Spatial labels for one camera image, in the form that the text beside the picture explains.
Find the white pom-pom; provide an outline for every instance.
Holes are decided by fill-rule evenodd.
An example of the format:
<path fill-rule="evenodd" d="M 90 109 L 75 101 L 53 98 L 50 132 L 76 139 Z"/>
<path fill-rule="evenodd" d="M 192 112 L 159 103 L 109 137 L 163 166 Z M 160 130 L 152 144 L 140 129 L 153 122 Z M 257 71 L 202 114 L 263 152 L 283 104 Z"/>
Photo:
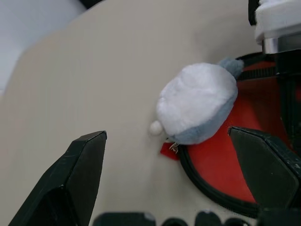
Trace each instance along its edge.
<path fill-rule="evenodd" d="M 163 126 L 159 121 L 154 121 L 150 125 L 150 134 L 152 134 L 153 136 L 160 135 L 160 133 L 162 133 L 162 131 L 163 131 Z"/>

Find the gray plush ear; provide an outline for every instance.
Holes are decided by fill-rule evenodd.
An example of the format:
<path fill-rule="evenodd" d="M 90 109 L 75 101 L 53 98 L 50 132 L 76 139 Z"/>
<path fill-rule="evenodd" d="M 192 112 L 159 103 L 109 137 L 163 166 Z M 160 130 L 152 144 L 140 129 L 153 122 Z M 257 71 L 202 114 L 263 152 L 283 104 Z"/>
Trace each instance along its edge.
<path fill-rule="evenodd" d="M 242 60 L 234 60 L 231 58 L 221 60 L 218 65 L 230 72 L 235 79 L 240 76 L 244 69 L 244 62 Z"/>

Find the red tag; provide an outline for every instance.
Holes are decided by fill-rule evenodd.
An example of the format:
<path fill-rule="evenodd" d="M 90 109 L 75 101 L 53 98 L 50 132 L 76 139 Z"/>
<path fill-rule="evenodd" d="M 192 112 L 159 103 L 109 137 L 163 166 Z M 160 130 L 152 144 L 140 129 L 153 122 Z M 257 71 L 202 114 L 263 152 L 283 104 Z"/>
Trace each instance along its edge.
<path fill-rule="evenodd" d="M 171 145 L 173 145 L 173 143 L 163 143 L 160 153 L 177 161 L 179 160 L 179 157 L 173 150 L 169 149 Z"/>

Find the stuffed animal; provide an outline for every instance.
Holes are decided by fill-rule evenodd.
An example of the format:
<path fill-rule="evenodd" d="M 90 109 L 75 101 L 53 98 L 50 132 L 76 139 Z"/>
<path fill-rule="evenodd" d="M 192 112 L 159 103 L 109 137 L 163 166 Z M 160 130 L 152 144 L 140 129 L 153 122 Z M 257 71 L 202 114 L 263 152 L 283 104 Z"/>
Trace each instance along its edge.
<path fill-rule="evenodd" d="M 200 63 L 184 67 L 161 91 L 157 121 L 150 133 L 165 131 L 178 144 L 199 144 L 212 137 L 227 119 L 236 100 L 236 78 L 241 60 L 224 59 L 218 65 Z"/>

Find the beige surface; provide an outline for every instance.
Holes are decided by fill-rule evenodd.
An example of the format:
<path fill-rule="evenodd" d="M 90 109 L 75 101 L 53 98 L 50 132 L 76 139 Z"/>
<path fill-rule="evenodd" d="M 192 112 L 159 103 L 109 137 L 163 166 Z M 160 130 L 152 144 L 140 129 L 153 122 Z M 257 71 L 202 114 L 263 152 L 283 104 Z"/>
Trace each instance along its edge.
<path fill-rule="evenodd" d="M 258 51 L 247 0 L 107 0 L 28 50 L 0 105 L 0 225 L 79 136 L 107 130 L 92 218 L 151 212 L 193 225 L 200 210 L 234 214 L 158 154 L 150 137 L 160 90 L 180 69 Z"/>

